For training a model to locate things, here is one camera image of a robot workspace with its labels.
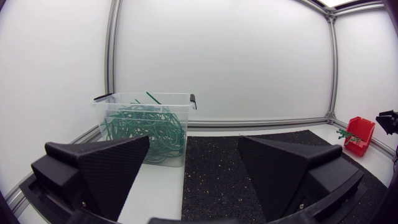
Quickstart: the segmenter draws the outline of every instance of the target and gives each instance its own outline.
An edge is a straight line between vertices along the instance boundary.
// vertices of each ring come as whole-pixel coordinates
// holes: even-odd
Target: black rubber mat
[[[255,137],[311,146],[329,145],[309,130]],[[182,220],[236,218],[240,223],[266,222],[237,145],[237,136],[188,138]],[[368,191],[341,222],[366,223],[387,188],[349,156],[342,157],[364,171],[362,183]]]

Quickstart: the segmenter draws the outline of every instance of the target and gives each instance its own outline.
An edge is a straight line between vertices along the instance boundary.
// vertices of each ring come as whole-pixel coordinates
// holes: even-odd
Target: green tangled wire
[[[349,138],[348,141],[347,141],[346,143],[344,143],[345,146],[348,145],[348,143],[349,143],[350,141],[353,141],[353,142],[362,141],[361,138],[355,136],[353,133],[349,133],[349,132],[347,132],[347,131],[344,131],[343,129],[339,129],[339,130],[336,131],[336,132],[339,133],[339,134],[341,134],[341,136],[340,136],[338,139],[341,139],[341,138]]]
[[[157,104],[161,105],[147,92]],[[116,114],[105,118],[101,124],[107,131],[106,140],[148,135],[150,147],[144,162],[160,163],[168,157],[183,155],[185,131],[175,113],[167,107],[140,105],[120,108]]]

